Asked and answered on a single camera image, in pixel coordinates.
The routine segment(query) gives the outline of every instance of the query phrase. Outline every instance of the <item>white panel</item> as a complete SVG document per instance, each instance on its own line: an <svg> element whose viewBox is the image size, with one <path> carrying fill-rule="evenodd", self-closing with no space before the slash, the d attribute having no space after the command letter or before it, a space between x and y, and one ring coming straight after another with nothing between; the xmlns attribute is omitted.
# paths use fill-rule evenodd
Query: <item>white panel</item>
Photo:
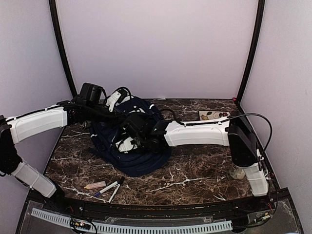
<svg viewBox="0 0 312 234"><path fill-rule="evenodd" d="M281 187L288 187L305 233L312 233L312 2L266 1L260 40L243 97L245 112L273 124L268 148ZM250 118L266 143L269 128Z"/></svg>
<svg viewBox="0 0 312 234"><path fill-rule="evenodd" d="M77 89L127 86L142 98L232 98L257 0L58 0Z"/></svg>
<svg viewBox="0 0 312 234"><path fill-rule="evenodd" d="M0 115L18 116L70 98L47 0L0 1ZM60 129L17 145L43 171ZM13 234L28 193L12 176L0 177L0 233Z"/></svg>

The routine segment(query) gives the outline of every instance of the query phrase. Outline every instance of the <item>perforated white strip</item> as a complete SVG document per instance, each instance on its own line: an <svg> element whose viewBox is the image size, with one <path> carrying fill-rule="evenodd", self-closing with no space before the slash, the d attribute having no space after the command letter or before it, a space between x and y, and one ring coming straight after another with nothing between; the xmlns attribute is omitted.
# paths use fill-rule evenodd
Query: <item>perforated white strip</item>
<svg viewBox="0 0 312 234"><path fill-rule="evenodd" d="M36 208L33 208L31 215L63 227L70 227L70 217L67 216L53 214ZM231 221L182 227L132 227L93 223L97 227L97 233L99 234L209 234L232 230ZM95 233L93 226L89 232Z"/></svg>

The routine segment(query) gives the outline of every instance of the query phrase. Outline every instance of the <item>black frame pole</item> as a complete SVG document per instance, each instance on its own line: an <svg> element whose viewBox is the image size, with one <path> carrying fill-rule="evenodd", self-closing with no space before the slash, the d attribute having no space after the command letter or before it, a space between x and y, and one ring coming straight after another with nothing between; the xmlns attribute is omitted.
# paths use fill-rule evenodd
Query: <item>black frame pole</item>
<svg viewBox="0 0 312 234"><path fill-rule="evenodd" d="M73 76L69 68L66 52L65 52L65 47L63 43L63 38L59 26L59 17L58 17L58 11L57 11L57 5L55 0L49 0L49 5L50 5L50 12L51 12L51 18L52 18L52 23L53 23L53 28L54 28L54 33L55 33L55 38L57 40L58 44L58 51L60 55L60 59L62 60L64 72L66 75L66 79L70 88L70 92L72 93L72 96L75 97L77 95L77 89L74 84Z"/></svg>
<svg viewBox="0 0 312 234"><path fill-rule="evenodd" d="M242 78L242 82L240 84L238 94L236 97L236 102L239 104L242 101L248 78L250 75L250 71L252 69L253 61L254 61L254 56L255 56L255 51L257 49L258 45L258 40L259 40L259 35L260 35L260 29L261 29L261 23L262 23L262 17L263 17L263 12L264 12L264 5L265 5L265 0L259 0L258 2L258 9L257 9L257 15L255 18L255 24L254 24L254 30L253 30L253 38L252 38L252 43L250 45L250 50L247 58L247 63L244 71L244 75Z"/></svg>

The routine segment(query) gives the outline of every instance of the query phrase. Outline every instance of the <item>marker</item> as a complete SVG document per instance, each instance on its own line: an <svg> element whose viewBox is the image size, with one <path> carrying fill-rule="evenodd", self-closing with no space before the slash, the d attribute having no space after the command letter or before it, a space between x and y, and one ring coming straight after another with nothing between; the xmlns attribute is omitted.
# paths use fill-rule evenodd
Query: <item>marker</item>
<svg viewBox="0 0 312 234"><path fill-rule="evenodd" d="M101 181L101 182L97 182L97 183L93 183L93 184L88 184L84 188L85 189L96 189L96 188L100 188L100 187L104 187L104 186L106 186L106 182Z"/></svg>
<svg viewBox="0 0 312 234"><path fill-rule="evenodd" d="M99 191L98 193L96 193L94 196L98 197L100 196L102 193L106 192L107 190L111 189L112 187L118 185L118 184L122 184L125 180L125 177L122 177L119 181L115 181L114 183L110 184L109 186L107 186L106 188L102 189L101 191Z"/></svg>

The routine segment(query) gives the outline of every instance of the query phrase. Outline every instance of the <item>brown marble surface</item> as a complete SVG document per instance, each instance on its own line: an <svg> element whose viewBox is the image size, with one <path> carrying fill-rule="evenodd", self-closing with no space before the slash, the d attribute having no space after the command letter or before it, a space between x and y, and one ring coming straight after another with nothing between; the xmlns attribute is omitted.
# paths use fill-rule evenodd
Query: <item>brown marble surface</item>
<svg viewBox="0 0 312 234"><path fill-rule="evenodd" d="M182 120L199 120L198 111L233 111L231 100L168 99L153 100L155 105L171 108ZM232 200L251 196L246 178L229 175L233 164L229 147L184 145L173 148L170 160L160 169L141 177L128 177L87 152L93 147L88 130L76 124L67 127L48 164L46 175L58 183L67 197L106 202L114 189L84 189L89 183L105 180L110 184L125 176L125 182L112 203L128 205L186 205Z"/></svg>

